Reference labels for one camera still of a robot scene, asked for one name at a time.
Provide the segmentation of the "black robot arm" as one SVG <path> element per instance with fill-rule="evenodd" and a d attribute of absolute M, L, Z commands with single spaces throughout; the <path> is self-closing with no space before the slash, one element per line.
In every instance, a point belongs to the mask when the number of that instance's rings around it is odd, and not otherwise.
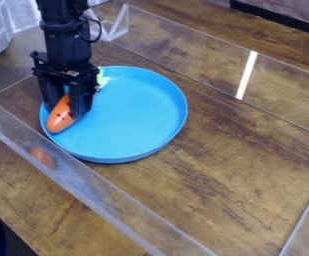
<path fill-rule="evenodd" d="M 103 27 L 101 21 L 85 11 L 88 0 L 36 0 L 41 11 L 40 26 L 45 34 L 46 51 L 34 51 L 33 74 L 38 77 L 45 105 L 53 110 L 69 87 L 72 113 L 80 119 L 91 110 L 100 84 L 100 69 L 91 63 L 92 44 L 99 42 L 91 34 L 89 22 Z"/>

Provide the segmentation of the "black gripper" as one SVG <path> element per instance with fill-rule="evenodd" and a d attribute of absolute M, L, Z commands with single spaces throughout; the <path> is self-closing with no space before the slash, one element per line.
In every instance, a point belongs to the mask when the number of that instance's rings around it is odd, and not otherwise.
<path fill-rule="evenodd" d="M 72 113 L 80 119 L 93 106 L 97 93 L 99 68 L 91 63 L 92 44 L 99 41 L 89 33 L 46 33 L 46 51 L 33 51 L 33 73 L 38 78 L 45 106 L 53 110 L 69 85 Z"/>

